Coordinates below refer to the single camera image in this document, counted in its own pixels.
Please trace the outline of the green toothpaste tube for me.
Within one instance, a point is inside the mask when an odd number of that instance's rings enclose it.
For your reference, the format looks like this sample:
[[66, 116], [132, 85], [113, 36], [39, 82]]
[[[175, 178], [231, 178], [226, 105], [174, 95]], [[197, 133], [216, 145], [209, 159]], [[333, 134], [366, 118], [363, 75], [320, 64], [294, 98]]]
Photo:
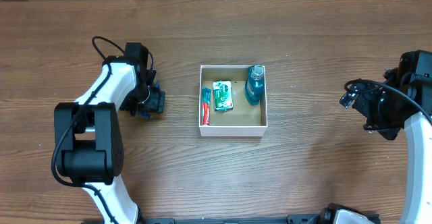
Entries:
[[202, 124], [210, 125], [211, 89], [202, 88]]

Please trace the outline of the green white soap packet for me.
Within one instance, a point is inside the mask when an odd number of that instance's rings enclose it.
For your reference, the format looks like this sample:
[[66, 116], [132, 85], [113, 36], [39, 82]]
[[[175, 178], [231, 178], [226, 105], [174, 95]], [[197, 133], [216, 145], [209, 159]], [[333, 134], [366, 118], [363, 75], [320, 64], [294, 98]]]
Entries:
[[213, 83], [213, 95], [216, 111], [229, 111], [234, 108], [232, 98], [232, 83], [229, 80], [221, 80]]

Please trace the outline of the blue mouthwash bottle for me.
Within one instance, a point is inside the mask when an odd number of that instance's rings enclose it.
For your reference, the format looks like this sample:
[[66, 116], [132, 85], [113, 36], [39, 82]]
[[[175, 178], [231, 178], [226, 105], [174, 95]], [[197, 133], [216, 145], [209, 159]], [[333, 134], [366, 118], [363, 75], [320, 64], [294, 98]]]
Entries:
[[258, 105], [264, 92], [265, 68], [262, 65], [252, 65], [248, 68], [245, 82], [245, 96], [250, 105]]

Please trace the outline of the blue disposable razor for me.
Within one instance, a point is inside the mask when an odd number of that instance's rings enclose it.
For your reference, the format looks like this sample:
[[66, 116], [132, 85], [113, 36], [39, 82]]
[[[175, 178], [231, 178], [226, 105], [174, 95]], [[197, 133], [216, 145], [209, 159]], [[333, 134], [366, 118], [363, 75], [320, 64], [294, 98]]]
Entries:
[[141, 117], [143, 117], [145, 119], [152, 119], [153, 118], [153, 116], [150, 113], [147, 113], [147, 112], [140, 112], [139, 116], [141, 116]]

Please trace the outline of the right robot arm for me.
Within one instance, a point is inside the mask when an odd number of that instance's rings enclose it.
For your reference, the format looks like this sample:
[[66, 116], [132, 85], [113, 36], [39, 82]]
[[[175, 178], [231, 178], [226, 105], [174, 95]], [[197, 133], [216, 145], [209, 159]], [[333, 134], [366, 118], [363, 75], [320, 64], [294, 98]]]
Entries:
[[408, 148], [406, 195], [401, 223], [431, 222], [431, 53], [403, 53], [384, 82], [345, 83], [340, 104], [366, 117], [363, 128], [395, 140], [405, 132]]

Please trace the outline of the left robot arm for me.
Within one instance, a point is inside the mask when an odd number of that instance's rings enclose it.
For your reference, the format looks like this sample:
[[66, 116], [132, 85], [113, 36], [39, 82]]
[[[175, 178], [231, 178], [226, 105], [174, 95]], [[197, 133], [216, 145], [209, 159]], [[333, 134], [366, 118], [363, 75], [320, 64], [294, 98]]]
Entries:
[[144, 223], [121, 177], [124, 146], [117, 113], [162, 114], [165, 92], [155, 83], [153, 55], [144, 45], [126, 43], [120, 52], [103, 57], [100, 76], [82, 96], [55, 107], [51, 173], [60, 184], [87, 192], [104, 223]]

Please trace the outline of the white cardboard box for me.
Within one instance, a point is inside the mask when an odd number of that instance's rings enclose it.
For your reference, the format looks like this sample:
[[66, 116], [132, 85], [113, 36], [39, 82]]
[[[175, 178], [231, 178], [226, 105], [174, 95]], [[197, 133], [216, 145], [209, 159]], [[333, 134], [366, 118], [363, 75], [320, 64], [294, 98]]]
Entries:
[[[246, 100], [245, 82], [247, 65], [202, 65], [198, 87], [198, 127], [203, 137], [262, 137], [268, 128], [267, 82], [265, 70], [264, 92], [258, 105]], [[203, 125], [203, 87], [212, 89], [213, 83], [229, 80], [232, 83], [234, 108], [216, 111], [215, 99], [211, 99], [210, 125]]]

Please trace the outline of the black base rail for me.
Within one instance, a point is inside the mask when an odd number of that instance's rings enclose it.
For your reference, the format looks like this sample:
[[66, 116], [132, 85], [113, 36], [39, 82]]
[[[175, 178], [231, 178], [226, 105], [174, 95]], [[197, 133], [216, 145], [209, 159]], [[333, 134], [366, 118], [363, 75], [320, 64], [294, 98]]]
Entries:
[[296, 214], [278, 218], [240, 218], [240, 219], [195, 219], [175, 220], [166, 219], [141, 219], [137, 224], [331, 224], [336, 223], [335, 217], [330, 214]]

